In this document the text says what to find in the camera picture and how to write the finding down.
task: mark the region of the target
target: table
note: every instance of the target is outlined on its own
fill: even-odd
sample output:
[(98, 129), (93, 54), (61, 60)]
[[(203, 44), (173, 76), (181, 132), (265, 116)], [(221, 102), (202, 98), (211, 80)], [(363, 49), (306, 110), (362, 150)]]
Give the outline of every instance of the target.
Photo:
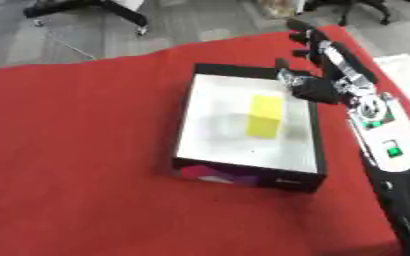
[(318, 106), (328, 178), (314, 195), (169, 175), (193, 63), (271, 67), (294, 47), (272, 33), (0, 69), (0, 255), (397, 255), (342, 106)]

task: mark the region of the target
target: black box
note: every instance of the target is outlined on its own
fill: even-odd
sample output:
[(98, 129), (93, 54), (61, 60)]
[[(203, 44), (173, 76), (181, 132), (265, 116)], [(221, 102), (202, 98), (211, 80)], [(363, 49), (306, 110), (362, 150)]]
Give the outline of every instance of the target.
[[(276, 73), (196, 65), (172, 156), (175, 175), (305, 192), (319, 187), (326, 170), (316, 105), (291, 96)], [(247, 135), (254, 95), (279, 99), (273, 138)]]

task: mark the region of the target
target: gray carpet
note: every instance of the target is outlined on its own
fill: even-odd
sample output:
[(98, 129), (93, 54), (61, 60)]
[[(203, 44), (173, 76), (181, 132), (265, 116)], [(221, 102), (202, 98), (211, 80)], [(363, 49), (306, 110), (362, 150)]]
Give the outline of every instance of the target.
[[(410, 3), (386, 0), (392, 9), (389, 26), (381, 15), (356, 6), (346, 30), (373, 57), (410, 54)], [(29, 0), (0, 0), (0, 67), (31, 63), (72, 63), (84, 55), (48, 37), (95, 56), (112, 58), (141, 55), (189, 42), (285, 30), (283, 20), (265, 19), (250, 0), (146, 0), (141, 12), (149, 17), (151, 31), (135, 36), (135, 26), (100, 9), (83, 9), (43, 18), (46, 26), (34, 27), (22, 9)], [(324, 7), (299, 19), (315, 25), (337, 23), (340, 10)]]

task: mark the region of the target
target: green button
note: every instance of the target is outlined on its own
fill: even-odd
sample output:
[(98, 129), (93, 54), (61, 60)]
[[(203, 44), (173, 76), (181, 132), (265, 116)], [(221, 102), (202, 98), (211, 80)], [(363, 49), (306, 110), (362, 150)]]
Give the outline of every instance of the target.
[(403, 154), (400, 148), (389, 148), (387, 149), (387, 154), (389, 157), (397, 157)]

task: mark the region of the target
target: robotic hand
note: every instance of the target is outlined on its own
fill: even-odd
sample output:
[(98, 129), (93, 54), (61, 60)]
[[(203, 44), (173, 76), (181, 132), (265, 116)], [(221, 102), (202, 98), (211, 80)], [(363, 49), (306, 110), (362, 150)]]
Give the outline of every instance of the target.
[(345, 105), (347, 122), (378, 201), (405, 255), (410, 255), (410, 120), (390, 93), (378, 93), (376, 76), (348, 51), (309, 24), (289, 20), (290, 39), (306, 48), (293, 55), (310, 60), (322, 77), (282, 67), (280, 80), (298, 98)]

